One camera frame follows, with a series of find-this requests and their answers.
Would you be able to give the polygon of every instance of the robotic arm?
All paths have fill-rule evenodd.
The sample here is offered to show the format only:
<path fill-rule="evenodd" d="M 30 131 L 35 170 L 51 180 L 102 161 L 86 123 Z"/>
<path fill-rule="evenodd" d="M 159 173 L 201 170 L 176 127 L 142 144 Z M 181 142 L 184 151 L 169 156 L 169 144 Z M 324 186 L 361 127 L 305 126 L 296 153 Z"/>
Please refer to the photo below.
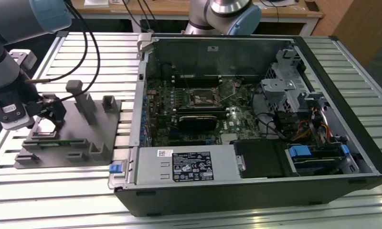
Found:
<path fill-rule="evenodd" d="M 252 35 L 261 17 L 252 0 L 192 0 L 186 34 Z"/>
<path fill-rule="evenodd" d="M 62 125 L 66 108 L 53 103 L 55 96 L 41 96 L 30 77 L 4 45 L 55 33 L 71 25 L 66 7 L 70 0 L 0 0 L 0 122 L 15 130 L 35 123 L 34 116 Z M 261 9 L 252 0 L 193 0 L 188 34 L 250 35 L 261 20 Z"/>
<path fill-rule="evenodd" d="M 39 95 L 35 85 L 26 82 L 30 77 L 4 45 L 55 33 L 70 25 L 63 0 L 0 0 L 0 122 L 4 129 L 31 126 L 35 115 L 54 123 L 65 118 L 62 103 L 45 109 L 50 100 Z"/>

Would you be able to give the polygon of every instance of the black cable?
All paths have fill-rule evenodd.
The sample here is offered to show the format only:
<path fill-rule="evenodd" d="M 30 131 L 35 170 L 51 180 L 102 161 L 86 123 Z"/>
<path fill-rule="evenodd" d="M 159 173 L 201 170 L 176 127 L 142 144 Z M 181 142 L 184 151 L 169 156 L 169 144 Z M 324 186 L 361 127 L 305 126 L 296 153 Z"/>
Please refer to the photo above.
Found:
<path fill-rule="evenodd" d="M 284 139 L 285 141 L 290 141 L 290 140 L 288 139 L 288 137 L 286 137 L 277 129 L 274 129 L 270 125 L 266 124 L 266 122 L 264 122 L 264 121 L 261 120 L 260 115 L 272 115 L 272 116 L 274 116 L 274 114 L 273 114 L 273 113 L 268 113 L 268 112 L 262 112 L 262 113 L 257 114 L 258 121 L 260 121 L 265 126 L 268 126 L 269 129 L 272 129 L 272 130 L 277 133 L 277 135 L 281 137 L 281 139 Z"/>
<path fill-rule="evenodd" d="M 145 29 L 145 28 L 142 27 L 142 25 L 139 24 L 139 22 L 135 20 L 134 15 L 133 15 L 133 13 L 131 13 L 129 7 L 127 7 L 126 1 L 123 1 L 123 4 L 125 4 L 126 10 L 127 10 L 127 12 L 129 12 L 129 15 L 130 15 L 130 17 L 133 18 L 133 20 L 134 20 L 134 22 L 137 23 L 137 25 L 141 27 L 141 29 L 142 29 L 143 31 L 149 31 L 147 29 Z"/>
<path fill-rule="evenodd" d="M 277 15 L 278 15 L 278 21 L 277 21 L 277 23 L 278 23 L 280 20 L 281 20 L 281 17 L 280 17 L 280 7 L 276 6 L 272 1 L 270 1 L 270 4 L 273 4 L 273 6 L 266 5 L 264 2 L 262 2 L 262 4 L 264 4 L 265 6 L 268 6 L 268 7 L 276 7 L 276 13 L 277 13 Z"/>
<path fill-rule="evenodd" d="M 77 13 L 71 11 L 71 14 L 79 20 L 79 17 L 77 15 Z M 83 32 L 83 38 L 85 38 L 85 51 L 83 51 L 82 60 L 79 61 L 78 65 L 75 66 L 75 68 L 69 73 L 63 74 L 62 76 L 59 76 L 59 77 L 57 77 L 54 79 L 50 79 L 50 82 L 58 81 L 61 79 L 65 79 L 67 76 L 70 76 L 79 69 L 85 59 L 87 58 L 87 54 L 89 54 L 89 37 L 87 37 L 87 33 L 85 31 L 85 24 L 83 24 L 82 21 L 81 21 L 81 24 L 82 24 L 81 28 L 82 28 L 82 32 Z"/>
<path fill-rule="evenodd" d="M 151 9 L 150 9 L 150 7 L 149 7 L 149 4 L 147 4 L 146 0 L 143 0 L 143 2 L 145 2 L 145 4 L 146 4 L 146 7 L 147 7 L 147 9 L 149 9 L 149 12 L 150 12 L 150 14 L 151 14 L 151 16 L 153 16 L 153 19 L 154 19 L 154 21 L 155 21 L 155 26 L 158 27 L 158 31 L 162 32 L 162 29 L 161 29 L 161 26 L 159 26 L 159 22 L 158 22 L 158 20 L 155 19 L 154 13 L 153 13 L 153 11 L 151 11 Z"/>
<path fill-rule="evenodd" d="M 268 138 L 268 135 L 277 135 L 277 134 L 270 134 L 270 133 L 269 133 L 269 125 L 270 125 L 270 123 L 274 123 L 274 120 L 269 121 L 268 124 L 266 124 L 265 138 Z"/>
<path fill-rule="evenodd" d="M 146 22 L 147 22 L 149 29 L 151 30 L 149 17 L 147 17 L 146 11 L 145 11 L 145 9 L 143 9 L 143 6 L 142 6 L 142 3 L 141 3 L 141 0 L 138 0 L 138 2 L 139 2 L 139 6 L 141 6 L 141 9 L 142 9 L 142 12 L 143 12 L 145 18 L 146 18 Z"/>
<path fill-rule="evenodd" d="M 95 76 L 94 76 L 94 79 L 93 79 L 93 81 L 91 81 L 89 87 L 87 87 L 82 92 L 79 92 L 78 94 L 74 94 L 74 95 L 71 95 L 71 96 L 67 96 L 66 98 L 59 99 L 59 100 L 55 100 L 55 101 L 53 101 L 51 103 L 46 104 L 46 107 L 54 105 L 55 103 L 61 103 L 61 102 L 63 102 L 63 101 L 66 101 L 66 100 L 69 100 L 69 99 L 73 99 L 73 98 L 81 96 L 82 94 L 87 93 L 89 90 L 91 89 L 93 85 L 95 84 L 95 81 L 97 81 L 98 76 L 99 76 L 99 71 L 101 71 L 101 51 L 99 51 L 99 45 L 98 45 L 98 41 L 97 41 L 95 35 L 94 35 L 94 33 L 93 33 L 91 29 L 90 29 L 90 26 L 89 26 L 87 22 L 85 21 L 85 19 L 83 19 L 83 17 L 82 17 L 82 14 L 78 12 L 78 10 L 75 9 L 74 5 L 70 5 L 67 2 L 66 2 L 66 5 L 67 5 L 69 10 L 70 10 L 71 12 L 75 12 L 75 14 L 78 15 L 78 17 L 79 17 L 79 19 L 82 20 L 82 23 L 83 23 L 83 25 L 85 25 L 85 28 L 87 29 L 87 31 L 89 31 L 89 33 L 90 33 L 90 35 L 91 35 L 91 37 L 93 37 L 93 41 L 94 41 L 95 49 L 97 49 L 98 66 L 97 66 Z"/>
<path fill-rule="evenodd" d="M 79 17 L 78 17 L 78 15 L 77 15 L 77 13 L 74 12 L 74 11 L 70 11 L 71 12 L 71 14 L 73 14 L 73 16 L 78 19 L 78 20 L 81 20 L 79 19 Z M 87 58 L 87 54 L 89 54 L 89 37 L 87 37 L 87 33 L 86 33 L 86 31 L 85 31 L 85 24 L 83 24 L 83 22 L 81 21 L 81 28 L 82 28 L 82 32 L 83 32 L 83 38 L 85 38 L 85 51 L 83 51 L 83 56 L 82 56 L 82 60 L 79 61 L 79 63 L 78 63 L 78 65 L 74 67 L 74 69 L 70 71 L 70 72 L 67 72 L 66 74 L 63 74 L 62 76 L 59 76 L 59 77 L 57 77 L 57 78 L 53 78 L 53 79 L 38 79 L 38 80 L 27 80 L 27 83 L 50 83 L 50 82 L 54 82 L 54 81 L 58 81 L 58 80 L 61 80 L 61 79 L 65 79 L 67 76 L 70 76 L 73 73 L 75 73 L 75 71 L 81 68 L 81 66 L 82 66 L 82 63 L 83 63 L 83 61 L 86 60 L 86 58 Z"/>

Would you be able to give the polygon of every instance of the floor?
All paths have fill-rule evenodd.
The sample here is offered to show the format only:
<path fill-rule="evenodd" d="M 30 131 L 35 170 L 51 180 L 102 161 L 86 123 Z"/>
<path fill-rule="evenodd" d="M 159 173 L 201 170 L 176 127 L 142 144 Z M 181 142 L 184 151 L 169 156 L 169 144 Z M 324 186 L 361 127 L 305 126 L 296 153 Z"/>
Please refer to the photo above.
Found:
<path fill-rule="evenodd" d="M 98 32 L 131 32 L 131 22 L 129 20 L 87 20 L 90 28 Z M 180 32 L 182 28 L 186 28 L 186 21 L 173 21 L 165 24 L 161 23 L 161 28 L 163 32 Z M 79 23 L 74 22 L 73 26 L 69 28 L 69 31 L 81 31 Z M 35 39 L 31 39 L 24 42 L 8 45 L 7 49 L 31 49 L 37 54 L 39 61 L 43 60 L 53 41 L 55 39 L 55 34 L 49 34 Z M 39 67 L 41 63 L 37 64 L 35 68 L 31 70 L 30 75 L 34 76 L 34 73 Z M 372 61 L 367 67 L 368 72 L 373 76 L 375 80 L 379 82 L 382 87 L 382 51 L 377 55 L 376 59 Z"/>

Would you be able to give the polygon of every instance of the slotted metal table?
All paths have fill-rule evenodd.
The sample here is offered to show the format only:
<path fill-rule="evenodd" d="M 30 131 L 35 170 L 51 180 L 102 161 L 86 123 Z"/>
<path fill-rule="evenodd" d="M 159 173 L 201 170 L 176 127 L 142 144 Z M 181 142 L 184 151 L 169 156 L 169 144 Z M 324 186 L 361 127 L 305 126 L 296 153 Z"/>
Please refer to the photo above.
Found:
<path fill-rule="evenodd" d="M 113 94 L 123 100 L 115 143 L 118 160 L 129 155 L 139 34 L 95 35 L 102 51 L 102 70 L 91 88 L 93 97 L 101 99 Z M 305 40 L 382 150 L 382 89 L 340 42 L 327 37 Z M 39 84 L 39 92 L 66 97 L 67 80 L 90 83 L 97 70 L 94 43 L 90 45 L 83 67 L 62 81 Z M 35 78 L 65 74 L 79 62 L 83 50 L 82 33 L 71 32 L 67 37 L 58 37 Z M 315 77 L 309 77 L 319 89 Z M 117 229 L 382 228 L 382 185 L 373 190 L 357 191 L 327 205 L 137 218 L 109 188 L 109 166 L 14 168 L 27 135 L 27 129 L 0 133 L 0 229 L 106 226 Z"/>

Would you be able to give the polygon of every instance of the power supply label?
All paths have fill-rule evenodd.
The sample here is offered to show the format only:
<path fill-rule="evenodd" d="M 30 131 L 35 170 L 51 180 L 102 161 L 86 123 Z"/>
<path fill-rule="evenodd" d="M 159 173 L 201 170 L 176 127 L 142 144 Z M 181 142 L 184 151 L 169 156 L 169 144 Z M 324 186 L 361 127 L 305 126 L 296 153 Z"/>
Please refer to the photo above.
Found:
<path fill-rule="evenodd" d="M 214 180 L 212 152 L 173 153 L 173 180 Z"/>

